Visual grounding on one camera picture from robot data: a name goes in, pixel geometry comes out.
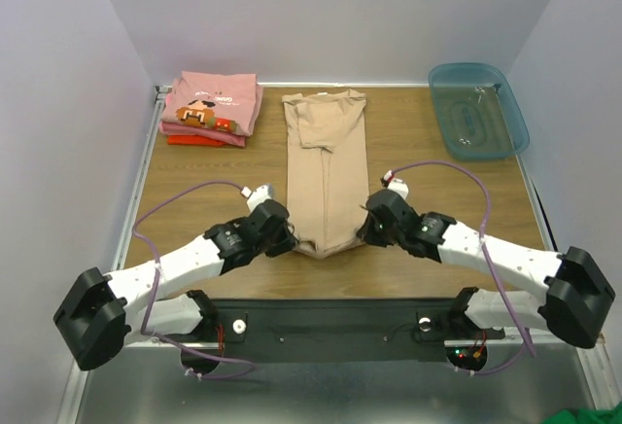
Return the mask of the beige t shirt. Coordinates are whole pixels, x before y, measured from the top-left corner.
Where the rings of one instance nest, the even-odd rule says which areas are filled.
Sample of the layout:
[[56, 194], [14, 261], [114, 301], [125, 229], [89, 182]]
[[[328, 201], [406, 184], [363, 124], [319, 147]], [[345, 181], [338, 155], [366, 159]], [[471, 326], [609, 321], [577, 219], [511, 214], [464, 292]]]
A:
[[366, 95], [301, 93], [282, 97], [287, 127], [287, 208], [297, 251], [325, 259], [361, 244], [368, 169]]

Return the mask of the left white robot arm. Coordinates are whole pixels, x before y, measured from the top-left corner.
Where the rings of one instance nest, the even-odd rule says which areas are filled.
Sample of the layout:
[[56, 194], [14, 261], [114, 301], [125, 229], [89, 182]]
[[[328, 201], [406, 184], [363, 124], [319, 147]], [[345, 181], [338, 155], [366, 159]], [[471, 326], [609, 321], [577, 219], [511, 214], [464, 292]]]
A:
[[215, 225], [158, 260], [106, 274], [97, 267], [82, 272], [53, 315], [80, 370], [95, 370], [119, 354], [158, 300], [261, 254], [291, 251], [297, 240], [289, 218], [285, 206], [268, 199], [248, 216]]

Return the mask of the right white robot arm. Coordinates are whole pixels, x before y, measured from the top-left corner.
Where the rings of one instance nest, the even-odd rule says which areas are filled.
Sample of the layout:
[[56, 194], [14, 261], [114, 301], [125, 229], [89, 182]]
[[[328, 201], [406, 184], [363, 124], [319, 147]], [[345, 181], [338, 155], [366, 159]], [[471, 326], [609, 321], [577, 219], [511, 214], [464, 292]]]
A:
[[364, 208], [359, 237], [365, 243], [396, 245], [413, 257], [471, 268], [512, 286], [510, 292], [473, 291], [466, 303], [451, 308], [447, 325], [453, 334], [519, 323], [571, 346], [596, 345], [615, 292], [587, 251], [542, 251], [482, 235], [443, 214], [418, 214], [389, 189], [370, 196]]

